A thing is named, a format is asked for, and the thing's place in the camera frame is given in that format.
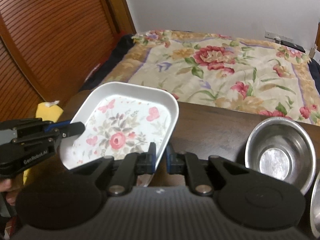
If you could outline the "person left hand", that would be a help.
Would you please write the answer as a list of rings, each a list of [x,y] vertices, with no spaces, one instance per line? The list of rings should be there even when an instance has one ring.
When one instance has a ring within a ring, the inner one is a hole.
[[[1,193],[5,193],[5,200],[10,206],[16,203],[17,195],[23,185],[23,181],[15,179],[1,179]]]

